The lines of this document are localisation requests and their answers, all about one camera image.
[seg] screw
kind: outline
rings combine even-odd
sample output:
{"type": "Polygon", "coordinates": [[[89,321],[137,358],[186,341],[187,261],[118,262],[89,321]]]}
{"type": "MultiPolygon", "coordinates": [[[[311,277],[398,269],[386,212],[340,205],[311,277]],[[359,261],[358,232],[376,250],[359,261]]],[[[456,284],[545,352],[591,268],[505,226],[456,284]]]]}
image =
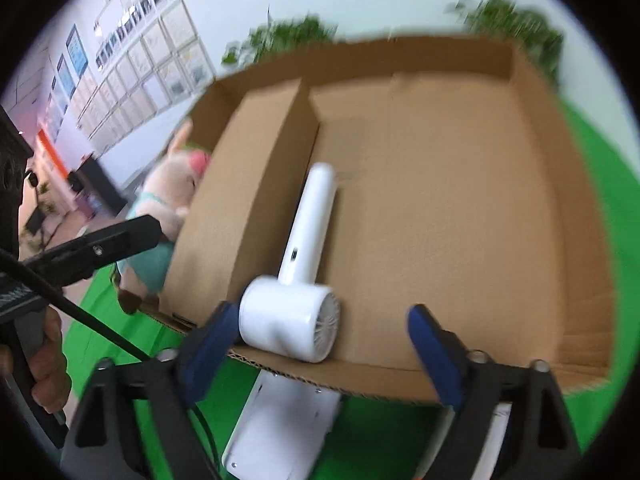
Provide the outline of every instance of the screw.
{"type": "Polygon", "coordinates": [[[109,359],[108,357],[105,357],[104,359],[101,359],[100,361],[98,361],[98,364],[96,365],[96,368],[98,370],[106,370],[107,368],[113,366],[113,361],[111,359],[109,359]]]}
{"type": "Polygon", "coordinates": [[[173,361],[178,356],[178,350],[175,348],[165,348],[158,352],[156,359],[161,363],[165,363],[167,361],[173,361]]]}
{"type": "Polygon", "coordinates": [[[489,360],[489,356],[482,350],[473,350],[466,355],[470,361],[480,365],[485,364],[489,360]]]}
{"type": "Polygon", "coordinates": [[[546,361],[543,361],[542,359],[536,359],[535,361],[533,361],[531,363],[531,367],[535,371],[542,372],[543,374],[546,374],[547,372],[551,371],[551,366],[549,365],[549,363],[547,363],[546,361]]]}

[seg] plush toy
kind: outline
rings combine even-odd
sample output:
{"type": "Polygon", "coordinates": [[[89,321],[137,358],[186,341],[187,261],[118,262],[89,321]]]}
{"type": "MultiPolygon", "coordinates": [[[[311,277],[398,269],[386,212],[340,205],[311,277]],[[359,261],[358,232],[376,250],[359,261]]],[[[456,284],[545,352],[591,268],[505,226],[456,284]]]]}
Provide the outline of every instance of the plush toy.
{"type": "Polygon", "coordinates": [[[192,128],[190,119],[180,126],[127,214],[127,219],[151,215],[162,228],[162,239],[156,247],[116,264],[113,281],[118,302],[127,314],[135,313],[143,303],[158,304],[175,241],[209,163],[206,152],[184,149],[192,128]]]}

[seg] cardboard box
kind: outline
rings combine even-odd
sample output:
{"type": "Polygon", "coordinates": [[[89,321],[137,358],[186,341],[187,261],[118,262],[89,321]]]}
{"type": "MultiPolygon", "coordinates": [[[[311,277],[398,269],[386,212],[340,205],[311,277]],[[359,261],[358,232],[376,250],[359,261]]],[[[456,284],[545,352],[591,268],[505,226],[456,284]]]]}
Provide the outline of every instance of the cardboard box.
{"type": "Polygon", "coordinates": [[[342,304],[335,347],[321,364],[245,346],[234,357],[434,401],[406,333],[407,309],[425,303],[469,348],[549,361],[564,391],[606,380],[614,295],[596,197],[556,99],[508,44],[295,52],[215,82],[191,117],[212,161],[156,317],[203,324],[276,274],[306,170],[323,161],[338,179],[318,276],[342,304]]]}

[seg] finger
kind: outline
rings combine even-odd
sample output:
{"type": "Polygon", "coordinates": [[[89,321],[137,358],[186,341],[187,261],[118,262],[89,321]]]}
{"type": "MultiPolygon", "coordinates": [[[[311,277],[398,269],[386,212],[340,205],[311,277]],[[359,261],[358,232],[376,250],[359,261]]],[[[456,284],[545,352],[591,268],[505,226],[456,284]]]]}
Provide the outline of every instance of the finger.
{"type": "Polygon", "coordinates": [[[60,344],[47,341],[42,348],[29,360],[29,370],[33,378],[41,381],[58,370],[66,370],[66,357],[62,353],[60,344]]]}
{"type": "Polygon", "coordinates": [[[36,383],[31,389],[31,395],[47,412],[59,412],[65,407],[71,392],[71,377],[62,372],[47,377],[36,383]]]}
{"type": "Polygon", "coordinates": [[[51,341],[62,340],[62,320],[58,311],[52,306],[44,310],[44,333],[51,341]]]}
{"type": "Polygon", "coordinates": [[[10,375],[14,371],[14,357],[8,346],[0,345],[0,377],[10,375]]]}

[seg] green tablecloth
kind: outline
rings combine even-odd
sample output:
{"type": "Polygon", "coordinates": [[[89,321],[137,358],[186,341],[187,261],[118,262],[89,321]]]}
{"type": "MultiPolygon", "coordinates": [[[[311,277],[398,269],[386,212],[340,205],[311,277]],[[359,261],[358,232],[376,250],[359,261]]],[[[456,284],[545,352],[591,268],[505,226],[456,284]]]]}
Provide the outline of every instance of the green tablecloth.
{"type": "MultiPolygon", "coordinates": [[[[610,384],[566,399],[580,444],[585,446],[605,420],[638,351],[640,337],[640,185],[602,137],[564,106],[596,185],[612,250],[617,290],[617,339],[610,384]]],[[[109,269],[94,277],[82,307],[149,354],[178,346],[181,336],[148,317],[121,313],[109,269]]],[[[118,364],[133,359],[86,327],[73,323],[65,339],[68,371],[78,396],[96,362],[110,356],[118,364]]],[[[227,359],[207,398],[200,403],[220,454],[238,420],[258,371],[227,359]]],[[[157,480],[171,473],[159,451],[148,407],[137,402],[145,449],[157,480]]],[[[411,406],[350,397],[327,438],[312,480],[410,479],[434,427],[437,407],[411,406]]],[[[203,438],[199,426],[194,424],[203,438]]],[[[233,478],[224,473],[224,478],[233,478]]]]}

